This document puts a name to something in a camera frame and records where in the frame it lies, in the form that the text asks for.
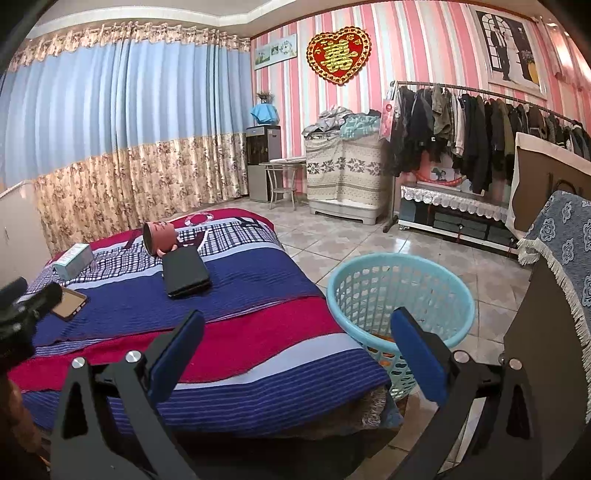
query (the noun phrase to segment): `ceiling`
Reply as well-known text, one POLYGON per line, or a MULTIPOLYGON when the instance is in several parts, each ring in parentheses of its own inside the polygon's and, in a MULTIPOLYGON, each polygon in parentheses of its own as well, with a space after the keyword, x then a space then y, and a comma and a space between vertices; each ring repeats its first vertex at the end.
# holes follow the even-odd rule
MULTIPOLYGON (((134 5, 136 1, 58 0, 41 17, 28 38, 74 25, 94 26, 110 20, 148 18, 220 28, 231 34, 254 37, 315 12, 360 3, 359 0, 141 0, 141 5, 134 5)), ((488 0, 478 3, 555 21, 537 0, 488 0)))

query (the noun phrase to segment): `light blue plastic basket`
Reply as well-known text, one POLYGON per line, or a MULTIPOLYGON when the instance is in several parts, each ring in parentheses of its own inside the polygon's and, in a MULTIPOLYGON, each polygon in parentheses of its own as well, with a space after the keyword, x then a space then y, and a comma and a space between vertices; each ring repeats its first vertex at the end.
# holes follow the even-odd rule
POLYGON ((474 299, 447 268, 405 254, 371 254, 338 266, 327 289, 338 324, 382 365, 392 380, 394 400, 416 385, 391 338, 390 315, 406 307, 423 330, 439 335, 448 348, 460 343, 474 321, 474 299))

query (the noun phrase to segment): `fringe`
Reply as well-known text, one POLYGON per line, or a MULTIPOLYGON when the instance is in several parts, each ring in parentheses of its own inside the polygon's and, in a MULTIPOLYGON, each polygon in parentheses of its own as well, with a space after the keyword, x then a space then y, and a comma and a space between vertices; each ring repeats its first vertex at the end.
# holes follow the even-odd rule
POLYGON ((522 265, 534 263, 540 255, 545 258, 550 270, 556 277, 556 282, 566 296, 566 301, 569 303, 570 312, 574 319, 574 327, 583 350, 583 369, 587 378, 587 414, 585 421, 589 423, 589 420, 591 420, 591 332, 589 332, 583 306, 562 265, 555 259, 552 250, 542 240, 539 238, 534 240, 522 238, 517 243, 517 246, 519 248, 519 263, 522 265), (527 249, 533 249, 538 253, 529 253, 527 249))

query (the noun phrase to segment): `clothing rail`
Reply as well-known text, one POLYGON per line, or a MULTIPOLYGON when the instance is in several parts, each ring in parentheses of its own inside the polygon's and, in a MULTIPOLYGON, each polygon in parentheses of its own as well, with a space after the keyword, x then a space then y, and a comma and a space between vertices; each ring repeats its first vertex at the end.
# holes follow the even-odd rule
MULTIPOLYGON (((395 84, 396 84, 396 82, 390 82, 390 86, 391 87, 393 87, 395 84)), ((568 118, 568 117, 566 117, 564 115, 560 115, 559 113, 556 113, 553 110, 549 110, 546 107, 540 106, 537 103, 528 102, 526 100, 521 100, 519 98, 512 97, 512 96, 509 96, 509 95, 503 95, 502 93, 491 92, 490 90, 482 90, 480 88, 464 87, 462 85, 450 85, 448 83, 407 82, 405 80, 400 80, 398 82, 398 84, 399 85, 418 85, 418 86, 424 85, 425 87, 427 87, 427 86, 434 87, 435 85, 439 85, 442 88, 449 88, 449 89, 455 89, 455 90, 464 90, 465 92, 484 93, 485 95, 489 95, 489 96, 493 96, 493 97, 505 98, 507 100, 513 100, 515 102, 525 103, 527 105, 533 105, 533 106, 536 106, 537 108, 539 108, 540 110, 543 110, 544 112, 553 113, 554 116, 557 116, 558 118, 561 118, 562 120, 565 120, 565 121, 567 121, 568 123, 570 123, 572 125, 580 124, 579 121, 572 120, 571 118, 568 118)))

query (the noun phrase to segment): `tile floor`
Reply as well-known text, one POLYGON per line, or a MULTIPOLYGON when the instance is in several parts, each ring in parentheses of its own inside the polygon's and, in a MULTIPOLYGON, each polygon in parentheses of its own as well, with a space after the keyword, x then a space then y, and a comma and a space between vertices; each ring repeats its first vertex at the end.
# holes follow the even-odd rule
MULTIPOLYGON (((470 353, 479 362, 498 363, 503 351, 503 336, 529 285, 530 270, 515 260, 473 247, 454 244, 439 236, 416 230, 401 230, 395 225, 382 232, 381 222, 363 225, 349 220, 310 214, 307 206, 293 211, 279 204, 269 210, 267 204, 240 199, 215 208, 236 206, 268 218, 287 253, 326 293, 330 272, 342 261, 374 252, 403 252, 433 260, 458 275, 470 288, 476 302, 476 318, 470 334, 456 347, 470 353)), ((475 401, 470 416, 443 468, 462 459, 478 423, 483 402, 475 401)), ((436 405, 424 398, 419 388, 408 398, 404 425, 384 450, 367 459, 351 480, 387 478, 435 414, 436 405)))

